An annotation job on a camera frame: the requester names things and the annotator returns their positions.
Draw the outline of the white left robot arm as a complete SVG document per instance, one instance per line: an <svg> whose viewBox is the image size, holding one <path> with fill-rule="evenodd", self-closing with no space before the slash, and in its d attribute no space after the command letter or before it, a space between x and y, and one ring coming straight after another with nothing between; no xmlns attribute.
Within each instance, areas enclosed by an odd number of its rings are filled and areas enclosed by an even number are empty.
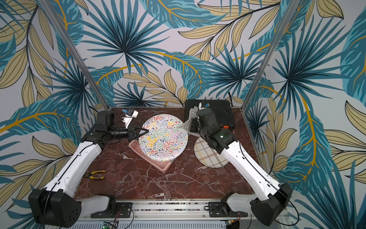
<svg viewBox="0 0 366 229"><path fill-rule="evenodd" d="M132 141L146 133L147 129L130 127L138 111L124 110L123 126L115 124L113 111L101 111L96 123L82 137L71 159L42 189L34 189L28 196L31 212L36 223L69 228L84 216L114 217L117 204L113 195L96 195L76 200L77 188L88 167L100 155L107 144Z"/></svg>

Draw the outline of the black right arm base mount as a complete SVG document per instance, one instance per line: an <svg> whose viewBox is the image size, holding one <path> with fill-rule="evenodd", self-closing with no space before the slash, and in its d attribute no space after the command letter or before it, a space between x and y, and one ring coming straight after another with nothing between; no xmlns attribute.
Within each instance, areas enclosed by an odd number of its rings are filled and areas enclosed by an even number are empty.
<svg viewBox="0 0 366 229"><path fill-rule="evenodd" d="M209 212L211 218L224 218L224 217L240 218L248 216L248 213L246 212L232 211L227 204L222 203L221 201L209 202L206 206L204 206L204 210Z"/></svg>

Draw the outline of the grey striped microfibre cloth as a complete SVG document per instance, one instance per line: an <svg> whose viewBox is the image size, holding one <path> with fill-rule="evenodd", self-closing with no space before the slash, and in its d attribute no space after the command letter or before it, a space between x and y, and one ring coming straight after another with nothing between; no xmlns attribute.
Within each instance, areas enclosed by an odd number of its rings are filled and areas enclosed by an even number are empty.
<svg viewBox="0 0 366 229"><path fill-rule="evenodd" d="M193 123L193 120L196 119L198 116L197 116L197 112L199 111L199 108L198 107L193 107L189 110L189 116L188 116L188 120L185 121L184 123L180 124L177 126L178 129L180 130L184 130L186 131L188 134L190 135L193 135L193 136L197 136L197 137L200 137L200 135L198 133L194 133L192 132L190 129L192 127L192 123Z"/></svg>

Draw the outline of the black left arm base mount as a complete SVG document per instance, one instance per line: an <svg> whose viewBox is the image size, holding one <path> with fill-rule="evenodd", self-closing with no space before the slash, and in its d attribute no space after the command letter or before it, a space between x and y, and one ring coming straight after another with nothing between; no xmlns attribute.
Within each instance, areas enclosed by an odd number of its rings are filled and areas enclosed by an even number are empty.
<svg viewBox="0 0 366 229"><path fill-rule="evenodd" d="M102 212L96 212L91 215L92 219L101 219L101 218L121 218L127 219L130 218L132 211L132 203L131 202L116 202L110 204L107 207L107 210Z"/></svg>

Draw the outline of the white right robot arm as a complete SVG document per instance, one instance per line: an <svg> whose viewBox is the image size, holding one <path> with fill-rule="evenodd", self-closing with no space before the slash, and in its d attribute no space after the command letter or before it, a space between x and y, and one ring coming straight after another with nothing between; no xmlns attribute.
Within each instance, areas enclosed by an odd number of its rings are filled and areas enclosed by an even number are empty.
<svg viewBox="0 0 366 229"><path fill-rule="evenodd" d="M199 110L197 116L200 136L240 172L254 191L253 195L233 193L222 201L231 211L254 214L262 224L270 226L288 206L292 188L264 171L229 129L219 127L211 109Z"/></svg>

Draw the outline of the white plate with coloured stripes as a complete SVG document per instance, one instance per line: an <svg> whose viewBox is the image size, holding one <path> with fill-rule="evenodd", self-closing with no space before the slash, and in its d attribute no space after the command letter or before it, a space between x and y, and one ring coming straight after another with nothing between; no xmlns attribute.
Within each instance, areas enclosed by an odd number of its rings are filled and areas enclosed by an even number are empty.
<svg viewBox="0 0 366 229"><path fill-rule="evenodd" d="M194 153L199 162L209 168L222 168L228 163L216 150L210 148L201 137L194 144Z"/></svg>

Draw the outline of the white plate with colourful squiggles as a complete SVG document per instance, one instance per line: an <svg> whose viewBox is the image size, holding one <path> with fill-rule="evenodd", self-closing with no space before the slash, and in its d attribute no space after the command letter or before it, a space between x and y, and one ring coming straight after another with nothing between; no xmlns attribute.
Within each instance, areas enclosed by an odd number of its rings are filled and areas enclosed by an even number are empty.
<svg viewBox="0 0 366 229"><path fill-rule="evenodd" d="M171 161L180 156L188 143L188 133L178 126L183 122L171 114L158 114L142 126L148 133L138 138L142 152L150 159Z"/></svg>

